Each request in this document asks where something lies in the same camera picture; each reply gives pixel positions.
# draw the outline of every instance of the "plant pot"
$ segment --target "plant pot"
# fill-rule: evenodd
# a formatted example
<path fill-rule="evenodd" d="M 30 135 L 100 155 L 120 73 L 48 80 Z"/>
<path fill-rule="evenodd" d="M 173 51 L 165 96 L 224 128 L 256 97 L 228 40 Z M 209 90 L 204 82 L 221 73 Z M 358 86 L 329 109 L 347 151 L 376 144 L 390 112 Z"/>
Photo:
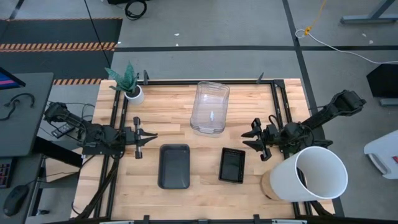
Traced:
<path fill-rule="evenodd" d="M 134 93 L 124 92 L 124 96 L 129 100 L 132 105 L 141 104 L 144 101 L 144 91 L 141 86 L 137 85 L 136 91 Z"/>

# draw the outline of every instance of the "potted plant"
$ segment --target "potted plant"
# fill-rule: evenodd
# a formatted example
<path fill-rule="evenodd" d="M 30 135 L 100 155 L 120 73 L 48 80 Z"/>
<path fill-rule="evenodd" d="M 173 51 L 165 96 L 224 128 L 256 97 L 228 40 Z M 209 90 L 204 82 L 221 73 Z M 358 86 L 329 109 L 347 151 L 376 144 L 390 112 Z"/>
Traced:
<path fill-rule="evenodd" d="M 124 72 L 124 77 L 110 68 L 105 68 L 105 70 L 118 84 L 116 87 L 110 86 L 111 89 L 123 91 L 131 104 L 138 105 L 144 101 L 144 92 L 141 86 L 137 85 L 139 74 L 134 74 L 134 68 L 130 62 Z"/>

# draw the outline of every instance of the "keyboard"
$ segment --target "keyboard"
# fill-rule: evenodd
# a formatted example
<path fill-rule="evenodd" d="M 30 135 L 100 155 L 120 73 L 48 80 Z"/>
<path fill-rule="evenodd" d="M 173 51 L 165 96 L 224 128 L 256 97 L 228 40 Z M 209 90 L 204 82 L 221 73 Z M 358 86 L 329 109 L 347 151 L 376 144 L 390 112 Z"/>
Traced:
<path fill-rule="evenodd" d="M 6 189 L 10 187 L 11 177 L 16 162 L 17 161 L 15 158 L 0 158 L 0 189 Z"/>

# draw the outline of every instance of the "hazard stripe tape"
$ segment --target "hazard stripe tape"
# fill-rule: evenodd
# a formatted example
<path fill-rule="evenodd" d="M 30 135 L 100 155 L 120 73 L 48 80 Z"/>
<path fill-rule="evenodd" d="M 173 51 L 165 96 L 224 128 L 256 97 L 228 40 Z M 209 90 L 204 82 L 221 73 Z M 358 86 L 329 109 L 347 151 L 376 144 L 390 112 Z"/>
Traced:
<path fill-rule="evenodd" d="M 66 78 L 56 79 L 53 85 L 99 85 L 104 78 Z"/>
<path fill-rule="evenodd" d="M 114 50 L 114 42 L 87 43 L 41 43 L 41 44 L 0 44 L 0 52 L 65 52 Z"/>
<path fill-rule="evenodd" d="M 106 19 L 123 19 L 121 17 L 99 17 L 93 20 L 106 20 Z M 76 20 L 90 20 L 90 18 L 54 18 L 54 19 L 0 19 L 2 21 L 76 21 Z"/>

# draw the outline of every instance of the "wooden table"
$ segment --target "wooden table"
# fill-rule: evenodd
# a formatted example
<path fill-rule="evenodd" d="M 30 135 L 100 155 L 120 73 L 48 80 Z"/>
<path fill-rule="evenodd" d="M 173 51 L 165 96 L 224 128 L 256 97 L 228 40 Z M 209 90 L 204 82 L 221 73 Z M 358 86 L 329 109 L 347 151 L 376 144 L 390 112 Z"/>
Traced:
<path fill-rule="evenodd" d="M 293 121 L 307 119 L 309 112 L 300 79 L 284 81 Z M 115 82 L 101 82 L 94 123 L 110 122 L 114 100 L 110 85 Z M 253 214 L 260 214 L 261 218 L 294 218 L 290 202 L 266 198 L 259 185 L 261 175 L 281 163 L 283 155 L 273 147 L 272 157 L 262 162 L 260 153 L 244 145 L 244 138 L 240 137 L 251 130 L 254 118 L 260 118 L 265 128 L 267 117 L 275 114 L 271 86 L 229 87 L 226 128 L 219 138 L 208 138 L 197 136 L 190 127 L 196 85 L 142 86 L 145 101 L 141 105 L 128 106 L 126 126 L 134 127 L 132 119 L 138 116 L 141 127 L 147 132 L 158 133 L 159 137 L 143 147 L 143 159 L 134 158 L 135 146 L 126 148 L 118 169 L 112 220 L 142 220 L 144 215 L 150 215 L 151 220 L 252 219 Z M 116 125 L 119 124 L 123 98 L 120 97 Z M 191 183 L 186 190 L 163 190 L 157 185 L 159 147 L 173 143 L 190 146 Z M 223 147 L 246 151 L 243 184 L 218 180 Z M 74 202 L 79 212 L 98 189 L 102 161 L 103 156 L 96 156 L 81 170 Z M 107 199 L 105 193 L 102 215 Z M 322 204 L 329 212 L 334 212 L 330 200 Z"/>

